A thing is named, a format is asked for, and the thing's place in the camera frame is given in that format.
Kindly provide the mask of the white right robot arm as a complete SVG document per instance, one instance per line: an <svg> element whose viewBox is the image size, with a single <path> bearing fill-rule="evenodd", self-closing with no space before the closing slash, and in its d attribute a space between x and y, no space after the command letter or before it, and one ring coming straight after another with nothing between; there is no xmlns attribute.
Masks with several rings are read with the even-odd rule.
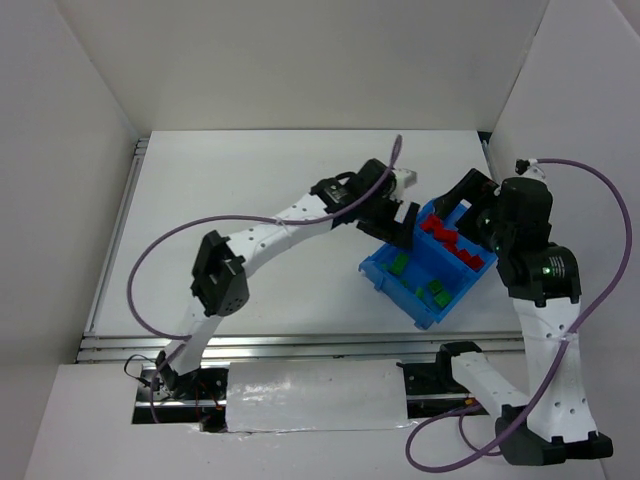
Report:
<svg viewBox="0 0 640 480"><path fill-rule="evenodd" d="M536 167L496 183L470 170L433 202L457 220L465 239L494 253L497 271L522 330L529 394L518 391L472 342L441 348L450 380L465 387L494 422L496 449L511 465L545 466L612 456L611 438L598 430L581 373L579 338L570 328L581 312L574 254L550 241L553 197Z"/></svg>

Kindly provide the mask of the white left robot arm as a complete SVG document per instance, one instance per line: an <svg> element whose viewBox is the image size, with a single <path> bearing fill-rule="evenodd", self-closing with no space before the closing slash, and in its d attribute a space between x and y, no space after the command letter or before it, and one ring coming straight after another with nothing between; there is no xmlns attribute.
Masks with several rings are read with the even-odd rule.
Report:
<svg viewBox="0 0 640 480"><path fill-rule="evenodd" d="M416 182L416 172L388 171L381 161L370 159L358 172L320 180L272 223L229 236L206 234L192 268L193 300L180 324L180 337L156 359L167 391L175 398L194 391L209 340L224 318L248 302L250 277L276 256L349 223L371 237L409 248L419 206L411 204L401 222L395 216L404 191Z"/></svg>

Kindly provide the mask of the red square lego brick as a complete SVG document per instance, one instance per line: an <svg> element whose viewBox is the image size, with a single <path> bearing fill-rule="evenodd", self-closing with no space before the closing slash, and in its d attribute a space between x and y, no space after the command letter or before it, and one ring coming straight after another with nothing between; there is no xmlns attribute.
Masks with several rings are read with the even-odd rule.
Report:
<svg viewBox="0 0 640 480"><path fill-rule="evenodd" d="M456 256L470 269L479 272L485 266L485 261L479 255L472 255L466 249L458 250Z"/></svg>

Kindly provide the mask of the green lego brick stack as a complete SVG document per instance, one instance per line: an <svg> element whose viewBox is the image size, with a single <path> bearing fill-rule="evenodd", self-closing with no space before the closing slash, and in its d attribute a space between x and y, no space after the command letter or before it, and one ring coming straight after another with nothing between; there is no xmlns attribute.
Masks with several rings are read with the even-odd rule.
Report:
<svg viewBox="0 0 640 480"><path fill-rule="evenodd" d="M430 281L427 284L427 288L433 296L438 295L444 289L442 283L437 279Z"/></svg>

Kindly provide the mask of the red arch lego piece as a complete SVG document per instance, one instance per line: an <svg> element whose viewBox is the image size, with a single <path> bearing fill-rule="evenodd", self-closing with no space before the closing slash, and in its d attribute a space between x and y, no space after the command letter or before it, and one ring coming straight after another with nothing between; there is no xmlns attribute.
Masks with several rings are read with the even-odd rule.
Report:
<svg viewBox="0 0 640 480"><path fill-rule="evenodd" d="M420 229L425 233L435 233L443 228L442 220L436 215L429 214L420 224Z"/></svg>

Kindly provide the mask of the green lego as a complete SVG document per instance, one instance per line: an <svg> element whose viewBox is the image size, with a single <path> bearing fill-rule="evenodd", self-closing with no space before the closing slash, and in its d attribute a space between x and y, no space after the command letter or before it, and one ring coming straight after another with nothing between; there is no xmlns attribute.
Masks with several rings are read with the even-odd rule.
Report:
<svg viewBox="0 0 640 480"><path fill-rule="evenodd" d="M388 266L388 272L395 276L401 276L405 271L410 257L405 253L399 253Z"/></svg>

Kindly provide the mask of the red long toothed lego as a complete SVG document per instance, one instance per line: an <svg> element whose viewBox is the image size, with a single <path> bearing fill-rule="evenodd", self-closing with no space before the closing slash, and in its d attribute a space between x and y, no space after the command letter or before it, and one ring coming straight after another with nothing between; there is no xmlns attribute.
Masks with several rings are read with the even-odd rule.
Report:
<svg viewBox="0 0 640 480"><path fill-rule="evenodd" d="M460 252L465 252L466 249L463 246L458 245L456 242L446 241L442 243L442 246L454 255L458 255Z"/></svg>

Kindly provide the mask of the green 2x4 lego brick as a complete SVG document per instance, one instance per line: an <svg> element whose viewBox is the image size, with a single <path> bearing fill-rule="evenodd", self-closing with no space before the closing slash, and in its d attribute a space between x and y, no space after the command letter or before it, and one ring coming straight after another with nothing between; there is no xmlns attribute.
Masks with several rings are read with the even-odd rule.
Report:
<svg viewBox="0 0 640 480"><path fill-rule="evenodd" d="M433 299L434 299L434 302L436 303L436 305L438 306L439 309L444 309L452 301L451 295L445 290L441 290L440 292L438 292L433 297Z"/></svg>

